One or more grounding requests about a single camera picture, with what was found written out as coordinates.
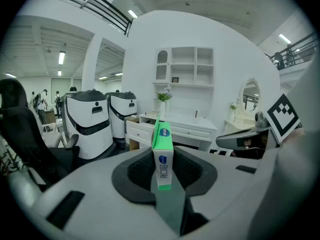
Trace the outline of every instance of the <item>white robot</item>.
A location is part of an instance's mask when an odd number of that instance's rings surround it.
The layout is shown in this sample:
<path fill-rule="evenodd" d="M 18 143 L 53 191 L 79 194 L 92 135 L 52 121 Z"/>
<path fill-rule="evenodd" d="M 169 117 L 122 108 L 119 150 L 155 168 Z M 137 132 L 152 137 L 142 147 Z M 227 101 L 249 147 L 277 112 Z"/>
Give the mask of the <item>white robot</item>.
<path fill-rule="evenodd" d="M 112 125 L 113 140 L 124 149 L 125 118 L 137 114 L 137 99 L 132 92 L 107 92 L 108 110 Z"/>
<path fill-rule="evenodd" d="M 67 141 L 79 135 L 77 146 L 83 163 L 114 156 L 117 152 L 106 103 L 97 90 L 70 91 L 62 97 L 62 121 Z"/>

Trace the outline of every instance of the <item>round mirror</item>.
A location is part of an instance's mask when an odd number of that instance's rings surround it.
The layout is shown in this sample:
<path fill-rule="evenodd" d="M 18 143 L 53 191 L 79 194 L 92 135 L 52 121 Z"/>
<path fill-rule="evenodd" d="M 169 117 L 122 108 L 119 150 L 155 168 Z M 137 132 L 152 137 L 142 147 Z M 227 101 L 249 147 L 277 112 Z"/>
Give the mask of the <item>round mirror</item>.
<path fill-rule="evenodd" d="M 255 79 L 249 79 L 242 85 L 240 98 L 242 111 L 247 116 L 254 116 L 256 112 L 260 111 L 260 90 Z"/>

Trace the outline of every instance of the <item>black slot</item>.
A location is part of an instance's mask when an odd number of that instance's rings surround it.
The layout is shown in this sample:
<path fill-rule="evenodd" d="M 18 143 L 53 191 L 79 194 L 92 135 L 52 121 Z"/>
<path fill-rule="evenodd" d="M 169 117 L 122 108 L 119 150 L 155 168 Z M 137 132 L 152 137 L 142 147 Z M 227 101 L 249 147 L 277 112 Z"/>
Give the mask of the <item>black slot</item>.
<path fill-rule="evenodd" d="M 79 191 L 69 192 L 46 220 L 62 230 L 84 196 L 85 194 Z"/>
<path fill-rule="evenodd" d="M 239 171 L 243 171 L 249 174 L 255 174 L 257 168 L 253 168 L 253 167 L 249 167 L 249 166 L 245 166 L 245 165 L 238 165 L 236 167 L 237 170 Z"/>
<path fill-rule="evenodd" d="M 102 106 L 96 106 L 92 108 L 92 114 L 102 111 Z"/>

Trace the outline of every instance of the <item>pillar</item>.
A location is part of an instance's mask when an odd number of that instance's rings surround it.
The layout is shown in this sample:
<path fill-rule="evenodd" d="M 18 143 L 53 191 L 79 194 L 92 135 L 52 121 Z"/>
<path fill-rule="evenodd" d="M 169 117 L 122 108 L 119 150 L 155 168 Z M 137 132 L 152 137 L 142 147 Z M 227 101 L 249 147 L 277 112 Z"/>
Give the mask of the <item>pillar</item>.
<path fill-rule="evenodd" d="M 86 50 L 82 71 L 82 91 L 92 90 L 94 88 L 96 65 L 101 42 L 102 36 L 95 34 Z"/>

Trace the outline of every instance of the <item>potted plant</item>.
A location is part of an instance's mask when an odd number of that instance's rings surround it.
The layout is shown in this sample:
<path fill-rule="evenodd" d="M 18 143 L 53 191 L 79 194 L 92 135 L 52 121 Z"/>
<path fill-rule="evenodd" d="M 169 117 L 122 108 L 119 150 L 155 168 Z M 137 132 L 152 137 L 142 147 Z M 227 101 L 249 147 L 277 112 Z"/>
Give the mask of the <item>potted plant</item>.
<path fill-rule="evenodd" d="M 237 105 L 234 102 L 231 102 L 228 121 L 233 122 L 235 120 L 236 109 Z"/>
<path fill-rule="evenodd" d="M 173 97 L 173 94 L 171 92 L 170 87 L 164 88 L 164 92 L 163 93 L 158 93 L 157 92 L 156 98 L 161 101 L 161 104 L 160 104 L 161 117 L 164 117 L 166 112 L 169 112 L 169 109 L 170 109 L 169 101 L 170 101 L 170 99 L 172 97 Z"/>

